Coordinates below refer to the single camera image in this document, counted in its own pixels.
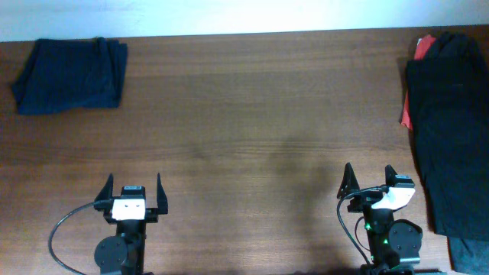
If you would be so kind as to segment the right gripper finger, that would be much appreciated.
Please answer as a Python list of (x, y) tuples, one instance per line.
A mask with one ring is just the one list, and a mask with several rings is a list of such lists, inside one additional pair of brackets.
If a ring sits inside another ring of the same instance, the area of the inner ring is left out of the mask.
[(397, 172), (390, 164), (385, 166), (385, 182), (387, 186), (395, 186), (397, 184)]
[(350, 163), (346, 163), (342, 183), (339, 187), (337, 198), (344, 199), (347, 195), (360, 190), (355, 172)]

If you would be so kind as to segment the black shorts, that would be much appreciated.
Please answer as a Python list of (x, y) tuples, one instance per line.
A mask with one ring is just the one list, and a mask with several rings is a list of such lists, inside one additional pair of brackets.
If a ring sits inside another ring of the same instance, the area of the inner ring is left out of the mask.
[(444, 33), (406, 65), (416, 161), (436, 233), (488, 239), (488, 68), (475, 39)]

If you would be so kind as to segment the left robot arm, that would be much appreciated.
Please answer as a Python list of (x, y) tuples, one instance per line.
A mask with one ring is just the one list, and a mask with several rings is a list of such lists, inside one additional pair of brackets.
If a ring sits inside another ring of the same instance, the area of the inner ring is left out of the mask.
[(143, 186), (125, 186), (119, 196), (113, 195), (114, 177), (110, 175), (94, 200), (94, 209), (116, 226), (113, 236), (96, 246), (94, 261), (104, 275), (143, 275), (148, 223), (157, 223), (168, 213), (167, 195), (157, 176), (157, 206), (148, 207)]

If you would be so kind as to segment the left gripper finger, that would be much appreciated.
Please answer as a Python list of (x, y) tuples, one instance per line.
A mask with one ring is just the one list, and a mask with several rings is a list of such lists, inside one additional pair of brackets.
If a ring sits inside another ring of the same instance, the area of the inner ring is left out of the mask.
[(167, 195), (164, 191), (160, 174), (157, 174), (157, 214), (167, 215), (168, 214), (168, 200)]
[(97, 197), (94, 200), (95, 204), (93, 207), (95, 210), (106, 210), (106, 209), (110, 209), (112, 207), (113, 183), (114, 183), (114, 177), (110, 173), (105, 185), (102, 187), (99, 194), (97, 195)]

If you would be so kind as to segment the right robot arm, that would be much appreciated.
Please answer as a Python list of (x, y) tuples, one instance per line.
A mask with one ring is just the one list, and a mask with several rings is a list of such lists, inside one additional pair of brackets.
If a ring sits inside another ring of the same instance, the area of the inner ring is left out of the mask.
[[(353, 167), (345, 165), (339, 187), (336, 215), (342, 229), (365, 260), (357, 274), (414, 274), (413, 266), (420, 262), (423, 230), (406, 219), (393, 214), (406, 207), (415, 193), (415, 183), (407, 175), (385, 166), (385, 184), (362, 189)], [(349, 213), (360, 213), (368, 239), (368, 251), (347, 229), (341, 214), (342, 204), (348, 201)]]

